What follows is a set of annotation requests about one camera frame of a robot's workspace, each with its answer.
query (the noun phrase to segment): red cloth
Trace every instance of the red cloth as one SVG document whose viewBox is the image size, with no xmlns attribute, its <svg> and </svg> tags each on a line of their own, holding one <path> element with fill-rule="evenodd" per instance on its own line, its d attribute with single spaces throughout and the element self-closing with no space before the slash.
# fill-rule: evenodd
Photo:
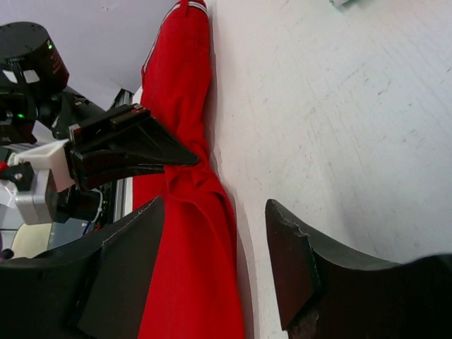
<svg viewBox="0 0 452 339">
<path fill-rule="evenodd" d="M 141 104 L 200 162 L 133 178 L 134 209 L 156 196 L 165 201 L 140 339 L 244 338 L 234 214 L 209 166 L 204 138 L 210 38 L 205 7 L 199 6 L 184 0 L 170 11 L 143 68 Z"/>
</svg>

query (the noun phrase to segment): white trim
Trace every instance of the white trim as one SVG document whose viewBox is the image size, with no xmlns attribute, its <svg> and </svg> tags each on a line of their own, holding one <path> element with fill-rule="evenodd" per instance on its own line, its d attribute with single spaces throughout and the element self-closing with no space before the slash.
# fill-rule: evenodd
<svg viewBox="0 0 452 339">
<path fill-rule="evenodd" d="M 159 35 L 160 35 L 160 31 L 162 30 L 163 23 L 165 22 L 165 20 L 167 20 L 167 18 L 170 16 L 170 14 L 171 14 L 172 12 L 176 11 L 176 10 L 177 10 L 178 8 L 180 8 L 180 7 L 181 7 L 181 4 L 175 4 L 175 5 L 169 10 L 169 12 L 167 13 L 167 15 L 163 18 L 162 24 L 160 25 L 160 28 L 158 29 L 157 37 L 155 37 L 153 46 L 150 48 L 148 57 L 146 58 L 146 60 L 145 60 L 145 62 L 144 62 L 144 65 L 143 65 L 143 69 L 144 69 L 144 70 L 147 69 L 149 60 L 150 60 L 151 56 L 153 55 L 154 48 L 155 48 L 155 44 L 157 43 L 157 39 L 158 39 L 158 37 L 159 37 Z M 199 2 L 196 2 L 196 1 L 189 1 L 189 7 L 194 7 L 194 8 L 200 9 L 200 10 L 202 10 L 202 12 L 204 12 L 206 15 L 208 15 L 208 13 L 207 13 L 207 8 L 206 8 L 203 4 L 200 4 Z"/>
</svg>

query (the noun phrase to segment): white tabletop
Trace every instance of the white tabletop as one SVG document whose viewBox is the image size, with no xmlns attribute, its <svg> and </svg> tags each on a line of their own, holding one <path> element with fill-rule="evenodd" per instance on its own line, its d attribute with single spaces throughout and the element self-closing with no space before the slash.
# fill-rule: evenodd
<svg viewBox="0 0 452 339">
<path fill-rule="evenodd" d="M 452 1 L 208 0 L 212 158 L 249 337 L 280 330 L 264 206 L 393 261 L 451 251 Z"/>
</svg>

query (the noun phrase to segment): beige object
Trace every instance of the beige object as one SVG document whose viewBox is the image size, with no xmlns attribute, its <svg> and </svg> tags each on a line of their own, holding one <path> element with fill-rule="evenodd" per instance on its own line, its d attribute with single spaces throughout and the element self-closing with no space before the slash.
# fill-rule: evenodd
<svg viewBox="0 0 452 339">
<path fill-rule="evenodd" d="M 47 250 L 52 224 L 26 225 L 19 227 L 11 249 L 14 258 L 34 256 Z"/>
</svg>

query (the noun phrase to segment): scratched white surface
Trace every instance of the scratched white surface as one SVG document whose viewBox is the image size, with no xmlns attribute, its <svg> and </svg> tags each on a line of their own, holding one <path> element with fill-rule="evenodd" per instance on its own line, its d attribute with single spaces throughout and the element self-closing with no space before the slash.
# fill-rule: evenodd
<svg viewBox="0 0 452 339">
<path fill-rule="evenodd" d="M 452 251 L 452 1 L 208 5 L 213 161 L 237 208 L 250 337 L 286 338 L 266 241 L 268 198 L 381 258 Z"/>
</svg>

